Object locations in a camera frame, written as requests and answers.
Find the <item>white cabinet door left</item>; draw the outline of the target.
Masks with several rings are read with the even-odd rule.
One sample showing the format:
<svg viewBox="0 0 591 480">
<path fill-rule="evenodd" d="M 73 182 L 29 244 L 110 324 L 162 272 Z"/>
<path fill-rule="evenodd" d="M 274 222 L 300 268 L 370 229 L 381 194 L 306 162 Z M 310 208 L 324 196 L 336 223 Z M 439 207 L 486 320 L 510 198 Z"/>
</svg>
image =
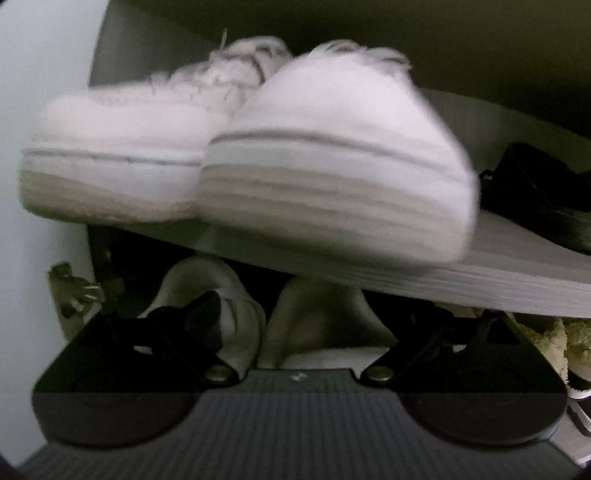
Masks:
<svg viewBox="0 0 591 480">
<path fill-rule="evenodd" d="M 13 464 L 44 443 L 30 393 L 65 345 L 47 272 L 67 261 L 92 275 L 83 226 L 21 207 L 21 151 L 48 102 L 86 87 L 106 8 L 104 1 L 1 4 L 1 453 Z"/>
</svg>

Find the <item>white chunky sneaker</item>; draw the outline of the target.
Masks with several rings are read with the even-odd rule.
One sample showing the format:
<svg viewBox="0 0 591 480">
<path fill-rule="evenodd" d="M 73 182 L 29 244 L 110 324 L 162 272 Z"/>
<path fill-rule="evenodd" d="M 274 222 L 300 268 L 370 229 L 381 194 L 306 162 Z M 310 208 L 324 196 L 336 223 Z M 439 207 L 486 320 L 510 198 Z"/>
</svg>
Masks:
<svg viewBox="0 0 591 480">
<path fill-rule="evenodd" d="M 235 271 L 204 256 L 173 266 L 139 318 L 153 328 L 153 353 L 201 357 L 239 380 L 252 367 L 266 321 Z"/>
<path fill-rule="evenodd" d="M 297 278 L 280 293 L 264 331 L 257 367 L 346 369 L 359 376 L 395 343 L 361 289 Z"/>
</svg>

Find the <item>yellow-green shoe on shelf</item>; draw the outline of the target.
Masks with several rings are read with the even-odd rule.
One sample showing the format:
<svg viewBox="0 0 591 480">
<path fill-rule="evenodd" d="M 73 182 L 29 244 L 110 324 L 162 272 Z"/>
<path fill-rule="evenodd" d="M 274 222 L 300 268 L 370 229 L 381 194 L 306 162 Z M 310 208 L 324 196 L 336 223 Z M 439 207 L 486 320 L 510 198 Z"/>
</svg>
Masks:
<svg viewBox="0 0 591 480">
<path fill-rule="evenodd" d="M 559 317 L 508 312 L 521 332 L 552 365 L 565 384 L 568 384 L 568 360 L 566 358 L 567 334 Z"/>
</svg>

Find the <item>cream nike sneaker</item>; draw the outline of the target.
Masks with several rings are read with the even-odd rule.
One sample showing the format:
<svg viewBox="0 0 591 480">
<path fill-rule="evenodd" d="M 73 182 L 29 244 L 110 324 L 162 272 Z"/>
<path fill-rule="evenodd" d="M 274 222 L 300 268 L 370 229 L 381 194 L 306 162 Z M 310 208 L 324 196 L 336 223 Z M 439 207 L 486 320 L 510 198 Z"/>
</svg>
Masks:
<svg viewBox="0 0 591 480">
<path fill-rule="evenodd" d="M 83 224 L 197 217 L 209 143 L 290 59 L 283 40 L 257 36 L 172 73 L 58 97 L 37 116 L 23 151 L 21 205 Z"/>
<path fill-rule="evenodd" d="M 410 70 L 395 49 L 349 40 L 291 60 L 211 141 L 200 215 L 334 256 L 463 259 L 479 179 Z"/>
</svg>

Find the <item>metal door hinge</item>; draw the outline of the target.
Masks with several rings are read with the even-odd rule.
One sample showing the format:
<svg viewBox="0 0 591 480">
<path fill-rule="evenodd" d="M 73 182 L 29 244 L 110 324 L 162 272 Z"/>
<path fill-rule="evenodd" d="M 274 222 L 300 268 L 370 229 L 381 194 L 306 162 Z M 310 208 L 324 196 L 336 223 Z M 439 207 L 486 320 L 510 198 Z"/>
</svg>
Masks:
<svg viewBox="0 0 591 480">
<path fill-rule="evenodd" d="M 94 306 L 106 301 L 102 286 L 75 276 L 68 262 L 53 265 L 48 271 L 48 281 L 61 319 L 84 318 Z"/>
</svg>

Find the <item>dark slipper on shelf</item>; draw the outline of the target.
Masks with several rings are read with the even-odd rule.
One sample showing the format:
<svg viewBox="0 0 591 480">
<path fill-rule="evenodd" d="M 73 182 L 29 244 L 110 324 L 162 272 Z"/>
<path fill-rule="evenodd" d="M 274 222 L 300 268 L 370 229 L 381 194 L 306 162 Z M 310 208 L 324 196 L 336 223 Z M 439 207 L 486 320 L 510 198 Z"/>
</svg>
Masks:
<svg viewBox="0 0 591 480">
<path fill-rule="evenodd" d="M 590 253 L 590 172 L 525 142 L 480 174 L 480 206 L 569 250 Z"/>
</svg>

